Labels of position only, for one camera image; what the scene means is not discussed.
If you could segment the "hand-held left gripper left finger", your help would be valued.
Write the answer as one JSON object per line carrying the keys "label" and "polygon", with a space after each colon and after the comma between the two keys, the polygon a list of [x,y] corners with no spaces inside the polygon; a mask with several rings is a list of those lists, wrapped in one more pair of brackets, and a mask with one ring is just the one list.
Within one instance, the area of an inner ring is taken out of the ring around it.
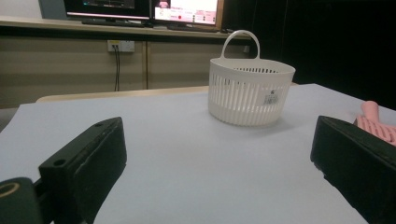
{"label": "hand-held left gripper left finger", "polygon": [[92,224],[126,163],[122,119],[93,124],[39,165],[44,219]]}

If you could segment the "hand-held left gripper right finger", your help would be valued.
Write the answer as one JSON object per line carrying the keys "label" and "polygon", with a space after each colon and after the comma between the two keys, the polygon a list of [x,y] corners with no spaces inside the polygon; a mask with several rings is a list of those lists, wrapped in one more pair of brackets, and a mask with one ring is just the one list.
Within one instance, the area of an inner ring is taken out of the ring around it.
{"label": "hand-held left gripper right finger", "polygon": [[310,160],[369,224],[396,224],[396,147],[340,119],[317,120]]}

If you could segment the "pink ribbed brush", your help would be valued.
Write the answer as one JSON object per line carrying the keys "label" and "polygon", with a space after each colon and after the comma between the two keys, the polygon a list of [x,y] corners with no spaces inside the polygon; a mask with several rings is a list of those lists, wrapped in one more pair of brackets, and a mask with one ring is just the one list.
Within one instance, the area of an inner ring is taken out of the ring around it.
{"label": "pink ribbed brush", "polygon": [[379,106],[376,102],[366,101],[361,104],[361,114],[356,117],[355,124],[396,147],[396,126],[383,124],[379,120]]}

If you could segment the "white slotted plastic basket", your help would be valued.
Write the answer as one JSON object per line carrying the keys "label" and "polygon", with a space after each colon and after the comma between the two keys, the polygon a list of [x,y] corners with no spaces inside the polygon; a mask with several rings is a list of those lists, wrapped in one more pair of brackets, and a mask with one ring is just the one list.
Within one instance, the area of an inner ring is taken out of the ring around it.
{"label": "white slotted plastic basket", "polygon": [[210,61],[208,111],[233,125],[272,124],[280,118],[294,73],[285,63],[221,54]]}

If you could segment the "wooden table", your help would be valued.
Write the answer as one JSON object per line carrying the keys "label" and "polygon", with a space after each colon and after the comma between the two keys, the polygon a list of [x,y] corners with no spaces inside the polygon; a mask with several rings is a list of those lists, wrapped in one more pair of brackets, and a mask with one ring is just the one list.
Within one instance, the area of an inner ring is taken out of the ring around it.
{"label": "wooden table", "polygon": [[112,91],[112,92],[50,95],[50,96],[45,96],[45,97],[39,98],[38,100],[36,100],[36,103],[48,103],[48,102],[83,100],[83,99],[113,98],[113,97],[135,97],[135,96],[152,96],[152,95],[165,95],[165,94],[177,94],[177,93],[203,92],[203,91],[208,91],[208,89],[209,89],[208,86],[197,86],[197,87],[138,90],[138,91]]}

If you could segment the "white table cover sheet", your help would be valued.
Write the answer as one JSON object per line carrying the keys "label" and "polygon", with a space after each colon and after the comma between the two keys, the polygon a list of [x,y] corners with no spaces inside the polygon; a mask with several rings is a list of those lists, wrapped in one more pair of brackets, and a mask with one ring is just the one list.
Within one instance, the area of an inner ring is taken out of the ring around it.
{"label": "white table cover sheet", "polygon": [[95,224],[369,224],[310,160],[318,117],[355,125],[357,98],[290,88],[267,127],[215,119],[204,92],[22,105],[0,132],[0,181],[120,117],[127,164]]}

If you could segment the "black curtain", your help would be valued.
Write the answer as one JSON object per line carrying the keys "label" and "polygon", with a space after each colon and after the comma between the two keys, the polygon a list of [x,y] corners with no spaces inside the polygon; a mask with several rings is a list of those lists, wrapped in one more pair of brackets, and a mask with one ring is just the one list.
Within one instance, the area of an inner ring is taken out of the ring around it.
{"label": "black curtain", "polygon": [[222,26],[255,34],[298,84],[396,110],[396,0],[223,0]]}

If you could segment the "black keyboard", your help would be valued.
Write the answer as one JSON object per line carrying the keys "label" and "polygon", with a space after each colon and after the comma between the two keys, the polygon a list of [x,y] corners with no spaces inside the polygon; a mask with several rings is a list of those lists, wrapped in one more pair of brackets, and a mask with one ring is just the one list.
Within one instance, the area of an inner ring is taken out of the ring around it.
{"label": "black keyboard", "polygon": [[82,24],[89,25],[104,25],[104,26],[119,26],[119,27],[135,27],[135,28],[145,28],[144,24],[133,23],[128,21],[116,21],[116,20],[95,20],[88,19],[81,22]]}
{"label": "black keyboard", "polygon": [[173,30],[173,31],[203,32],[203,33],[216,33],[216,32],[218,32],[217,29],[206,29],[206,28],[190,27],[190,26],[177,25],[177,24],[167,25],[166,28],[168,30]]}

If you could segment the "long wooden desk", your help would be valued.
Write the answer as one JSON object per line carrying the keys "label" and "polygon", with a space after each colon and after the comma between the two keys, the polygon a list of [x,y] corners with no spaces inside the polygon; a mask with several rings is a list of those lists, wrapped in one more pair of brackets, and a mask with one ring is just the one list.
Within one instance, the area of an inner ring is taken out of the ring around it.
{"label": "long wooden desk", "polygon": [[0,16],[0,35],[13,36],[40,36],[60,38],[87,38],[87,39],[143,39],[161,41],[162,37],[175,40],[209,39],[210,41],[225,40],[229,34],[221,32],[188,32],[158,30],[152,28],[136,28],[122,26],[105,26],[83,24],[80,21],[62,21],[40,18],[23,18]]}

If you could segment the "dark-screen computer monitor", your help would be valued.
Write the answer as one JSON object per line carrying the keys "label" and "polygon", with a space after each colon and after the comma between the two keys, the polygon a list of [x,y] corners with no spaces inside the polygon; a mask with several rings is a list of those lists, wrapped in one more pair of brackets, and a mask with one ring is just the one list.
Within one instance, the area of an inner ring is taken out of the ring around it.
{"label": "dark-screen computer monitor", "polygon": [[64,0],[67,16],[148,20],[151,0]]}

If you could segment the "bright-screen computer monitor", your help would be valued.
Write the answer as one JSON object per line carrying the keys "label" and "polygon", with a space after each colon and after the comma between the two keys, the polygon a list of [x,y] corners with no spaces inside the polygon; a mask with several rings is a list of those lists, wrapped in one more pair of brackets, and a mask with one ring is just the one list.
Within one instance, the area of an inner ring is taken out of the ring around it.
{"label": "bright-screen computer monitor", "polygon": [[152,0],[155,21],[215,26],[223,0]]}

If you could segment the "white wall outlet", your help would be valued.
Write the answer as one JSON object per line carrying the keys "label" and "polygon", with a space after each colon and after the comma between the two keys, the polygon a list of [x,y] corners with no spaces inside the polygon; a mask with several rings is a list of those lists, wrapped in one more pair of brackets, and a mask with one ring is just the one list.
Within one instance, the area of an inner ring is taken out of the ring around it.
{"label": "white wall outlet", "polygon": [[119,52],[134,52],[134,41],[130,40],[108,40],[107,50]]}

